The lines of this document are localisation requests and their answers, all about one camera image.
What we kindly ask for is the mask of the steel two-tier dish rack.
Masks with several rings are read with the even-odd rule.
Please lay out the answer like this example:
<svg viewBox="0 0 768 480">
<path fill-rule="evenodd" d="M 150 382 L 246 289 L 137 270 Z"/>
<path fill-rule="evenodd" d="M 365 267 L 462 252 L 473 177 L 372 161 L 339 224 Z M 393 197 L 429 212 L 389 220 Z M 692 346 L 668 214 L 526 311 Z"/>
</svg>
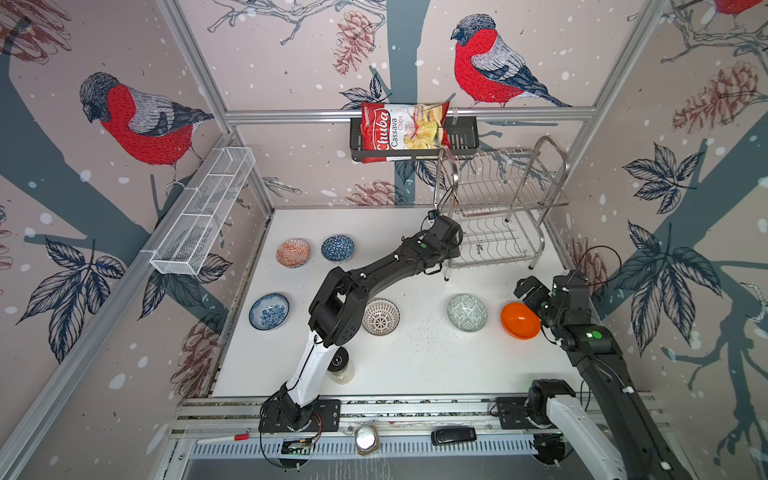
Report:
<svg viewBox="0 0 768 480">
<path fill-rule="evenodd" d="M 472 155 L 442 150 L 434 204 L 463 232 L 458 256 L 444 263 L 443 279 L 457 269 L 507 263 L 534 269 L 547 244 L 546 218 L 569 203 L 564 183 L 570 171 L 568 151 L 549 135 L 532 147 Z"/>
</svg>

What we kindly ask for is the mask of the green patterned bowl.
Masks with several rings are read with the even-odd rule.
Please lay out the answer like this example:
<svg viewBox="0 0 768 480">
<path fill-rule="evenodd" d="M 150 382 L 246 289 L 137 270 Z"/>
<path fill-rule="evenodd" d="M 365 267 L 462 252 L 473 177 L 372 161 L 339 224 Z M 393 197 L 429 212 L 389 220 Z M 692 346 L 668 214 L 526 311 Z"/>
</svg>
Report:
<svg viewBox="0 0 768 480">
<path fill-rule="evenodd" d="M 451 324 L 457 329 L 474 333 L 485 327 L 488 312 L 479 298 L 469 294 L 460 294 L 449 301 L 447 316 Z"/>
</svg>

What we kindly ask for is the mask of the white brown lattice bowl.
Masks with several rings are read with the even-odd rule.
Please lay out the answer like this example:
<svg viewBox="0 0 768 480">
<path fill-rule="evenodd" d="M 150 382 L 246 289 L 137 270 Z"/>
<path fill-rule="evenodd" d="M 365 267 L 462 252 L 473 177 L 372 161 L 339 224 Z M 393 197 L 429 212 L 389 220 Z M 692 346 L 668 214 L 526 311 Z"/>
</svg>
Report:
<svg viewBox="0 0 768 480">
<path fill-rule="evenodd" d="M 400 312 L 390 300 L 372 299 L 364 310 L 362 325 L 365 331 L 374 336 L 391 334 L 399 325 Z"/>
</svg>

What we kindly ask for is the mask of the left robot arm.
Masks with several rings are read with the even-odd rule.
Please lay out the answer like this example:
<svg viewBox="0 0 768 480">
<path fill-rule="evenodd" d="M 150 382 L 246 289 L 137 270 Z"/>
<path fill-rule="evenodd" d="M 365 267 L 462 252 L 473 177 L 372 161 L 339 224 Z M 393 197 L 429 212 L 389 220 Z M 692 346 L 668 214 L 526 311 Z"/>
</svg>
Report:
<svg viewBox="0 0 768 480">
<path fill-rule="evenodd" d="M 319 408 L 320 389 L 333 357 L 359 332 L 369 300 L 395 283 L 434 275 L 460 254 L 462 227 L 445 215 L 404 237 L 390 254 L 364 267 L 328 272 L 309 305 L 309 334 L 293 376 L 269 396 L 259 411 L 260 433 L 337 428 L 328 407 Z"/>
</svg>

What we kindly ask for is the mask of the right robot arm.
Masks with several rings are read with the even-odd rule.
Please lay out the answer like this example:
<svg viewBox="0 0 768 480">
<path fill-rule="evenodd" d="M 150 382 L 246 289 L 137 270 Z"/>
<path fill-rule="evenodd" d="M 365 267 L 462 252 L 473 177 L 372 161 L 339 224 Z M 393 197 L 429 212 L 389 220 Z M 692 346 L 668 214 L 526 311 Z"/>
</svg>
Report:
<svg viewBox="0 0 768 480">
<path fill-rule="evenodd" d="M 591 420 L 564 380 L 533 381 L 526 402 L 530 421 L 554 426 L 596 479 L 688 479 L 690 472 L 663 438 L 630 378 L 610 331 L 592 322 L 589 287 L 577 270 L 518 281 L 515 296 L 550 330 L 600 407 L 608 429 Z"/>
</svg>

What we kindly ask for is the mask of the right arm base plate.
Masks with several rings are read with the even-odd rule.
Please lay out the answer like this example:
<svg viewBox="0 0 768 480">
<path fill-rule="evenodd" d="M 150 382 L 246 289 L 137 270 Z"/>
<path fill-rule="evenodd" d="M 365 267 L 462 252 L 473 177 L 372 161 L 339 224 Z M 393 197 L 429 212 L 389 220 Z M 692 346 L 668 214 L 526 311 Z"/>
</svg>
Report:
<svg viewBox="0 0 768 480">
<path fill-rule="evenodd" d="M 499 419 L 502 430 L 539 429 L 531 418 L 527 396 L 497 397 L 490 412 Z"/>
</svg>

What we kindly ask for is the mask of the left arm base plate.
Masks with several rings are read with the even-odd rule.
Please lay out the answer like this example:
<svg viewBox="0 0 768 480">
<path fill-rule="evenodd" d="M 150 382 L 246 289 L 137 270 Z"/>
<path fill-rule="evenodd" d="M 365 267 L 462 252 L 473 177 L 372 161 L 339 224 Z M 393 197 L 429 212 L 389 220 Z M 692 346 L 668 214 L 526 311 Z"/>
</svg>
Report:
<svg viewBox="0 0 768 480">
<path fill-rule="evenodd" d="M 260 409 L 260 433 L 337 432 L 341 402 L 337 399 L 316 399 L 298 407 L 289 397 L 269 398 Z"/>
</svg>

